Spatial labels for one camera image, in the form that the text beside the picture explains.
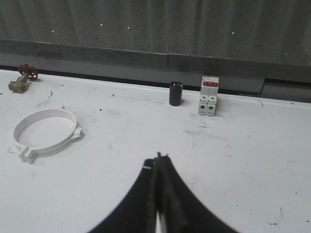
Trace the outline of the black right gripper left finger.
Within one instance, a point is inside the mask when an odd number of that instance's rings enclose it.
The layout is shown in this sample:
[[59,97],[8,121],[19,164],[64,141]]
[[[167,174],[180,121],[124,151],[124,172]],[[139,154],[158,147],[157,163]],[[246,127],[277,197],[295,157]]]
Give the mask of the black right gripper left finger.
[[156,177],[154,159],[146,159],[134,184],[117,207],[91,233],[155,233]]

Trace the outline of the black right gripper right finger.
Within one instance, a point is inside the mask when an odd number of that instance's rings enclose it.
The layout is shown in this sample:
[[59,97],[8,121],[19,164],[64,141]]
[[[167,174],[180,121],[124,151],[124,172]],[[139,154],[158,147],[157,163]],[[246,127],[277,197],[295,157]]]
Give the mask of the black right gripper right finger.
[[169,156],[157,153],[157,210],[163,233],[235,233],[187,187]]

